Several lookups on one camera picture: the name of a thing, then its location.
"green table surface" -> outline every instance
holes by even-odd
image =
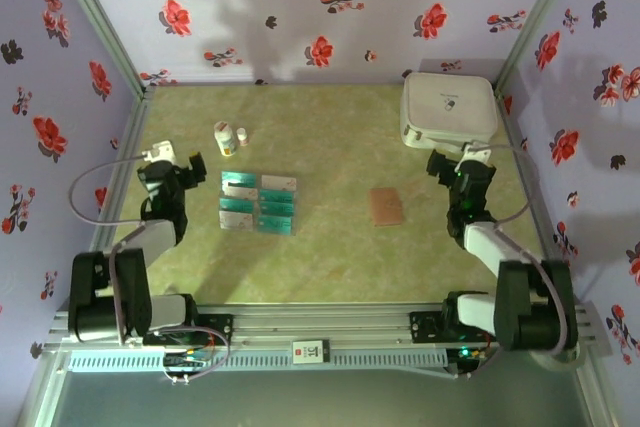
[[[212,304],[439,302],[452,290],[495,291],[493,274],[447,234],[447,189],[425,172],[431,151],[401,141],[401,93],[400,85],[158,88],[140,149],[170,139],[181,165],[200,151],[208,177],[186,193],[184,240],[148,268],[152,293]],[[249,133],[232,157],[215,142],[219,120]],[[507,143],[502,125],[493,142]],[[511,152],[495,151],[492,162],[488,208],[503,218],[525,196]],[[221,230],[222,170],[296,177],[295,236]],[[402,225],[372,225],[374,187],[398,190]],[[139,215],[145,197],[134,175],[121,217]],[[528,213],[505,231],[540,252]]]

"purple wall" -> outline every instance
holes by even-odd
[[[495,80],[536,0],[100,0],[146,83]]]
[[[4,427],[17,420],[40,345],[68,296],[71,261],[93,235],[71,214],[66,191],[88,167],[116,157],[111,139],[122,135],[134,97],[76,0],[0,4]],[[77,203],[87,214],[98,215],[96,190],[108,179],[103,172],[78,189]]]
[[[556,0],[505,89],[554,241],[597,309],[625,423],[640,403],[640,43],[631,0]]]

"small bottle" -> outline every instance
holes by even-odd
[[[214,136],[216,138],[216,142],[218,142],[218,147],[220,147],[220,152],[225,157],[229,157],[236,153],[236,139],[233,137],[233,130],[227,122],[216,122],[213,126]]]
[[[240,127],[238,130],[236,130],[236,135],[238,136],[238,142],[240,143],[240,145],[244,146],[249,143],[249,137],[247,136],[246,129]]]

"brown sponge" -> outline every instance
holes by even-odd
[[[399,225],[404,222],[402,201],[393,187],[369,190],[369,207],[373,225]]]

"gray cable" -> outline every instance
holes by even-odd
[[[448,372],[446,369],[443,369],[444,372],[440,372],[437,370],[431,370],[430,368],[422,368],[422,367],[393,367],[389,370],[398,370],[400,372],[410,372],[412,374],[420,374],[420,375],[429,375],[431,377],[440,377],[441,379],[447,380],[456,380],[458,376],[456,374],[452,374]]]
[[[553,299],[553,302],[554,302],[554,304],[556,306],[556,311],[558,312],[558,320],[560,322],[560,337],[559,337],[558,343],[555,345],[555,347],[553,349],[549,350],[547,352],[547,354],[549,354],[549,355],[558,355],[560,352],[563,351],[564,345],[567,343],[567,336],[568,336],[567,319],[566,319],[566,314],[565,314],[565,311],[564,311],[564,306],[562,305],[562,302],[560,300],[560,295],[558,295],[558,291],[554,287],[554,285],[551,282],[551,279],[549,278],[547,273],[542,268],[542,265],[540,265],[540,262],[538,262],[533,255],[531,255],[529,252],[527,252],[522,247],[520,247],[516,242],[514,242],[509,236],[505,235],[500,230],[498,230],[501,225],[506,224],[508,222],[511,222],[511,221],[517,219],[518,217],[520,217],[522,214],[524,214],[527,210],[529,210],[531,208],[531,203],[532,203],[533,199],[535,198],[535,196],[537,195],[538,189],[540,187],[540,174],[538,172],[538,166],[533,161],[533,158],[527,152],[525,152],[522,149],[518,149],[516,147],[508,145],[508,144],[496,144],[496,145],[489,145],[489,146],[486,146],[486,147],[474,147],[474,148],[470,148],[469,151],[470,152],[482,152],[482,151],[485,151],[485,150],[493,150],[493,149],[508,149],[508,150],[511,150],[515,154],[526,158],[527,161],[529,162],[529,164],[531,165],[532,170],[533,170],[534,182],[533,182],[531,196],[527,197],[527,201],[526,201],[525,205],[518,212],[516,212],[513,215],[510,215],[509,217],[506,217],[506,218],[504,218],[502,220],[497,221],[494,224],[494,230],[502,238],[503,241],[508,243],[511,246],[511,248],[513,248],[514,250],[519,252],[521,256],[525,257],[529,262],[531,262],[534,265],[534,267],[536,268],[536,270],[540,274],[540,277],[542,277],[542,280],[543,280],[544,284],[547,286],[547,289],[549,289],[549,294],[551,295],[551,298]]]
[[[76,177],[76,179],[71,183],[71,187],[69,187],[69,192],[67,194],[67,198],[69,200],[69,206],[71,207],[71,210],[73,211],[73,213],[76,215],[76,217],[78,217],[80,220],[83,220],[84,222],[87,222],[89,224],[93,224],[93,225],[103,225],[103,226],[114,226],[114,225],[129,225],[129,224],[136,224],[139,225],[141,223],[141,220],[114,220],[114,221],[102,221],[102,220],[96,220],[96,219],[92,219],[91,217],[87,217],[86,215],[84,215],[82,212],[80,212],[76,206],[73,203],[73,191],[76,188],[76,185],[78,184],[78,182],[83,179],[85,176],[95,172],[96,170],[100,170],[103,169],[105,167],[110,167],[112,165],[118,165],[118,164],[127,164],[129,162],[136,162],[138,160],[143,160],[144,156],[143,155],[138,155],[136,157],[131,157],[129,159],[122,159],[122,160],[114,160],[112,162],[107,162],[104,164],[100,164],[96,167],[93,167],[87,171],[85,171],[84,173],[80,174],[78,177]]]
[[[493,353],[493,355],[491,357],[489,357],[487,360],[485,360],[483,364],[478,366],[478,368],[476,370],[474,370],[473,372],[467,373],[467,380],[469,380],[471,377],[475,377],[476,375],[478,375],[478,372],[486,369],[489,365],[491,365],[493,362],[495,362],[496,358],[500,354],[502,354],[502,352],[503,352],[503,348],[502,347],[498,347],[496,349],[496,351]]]

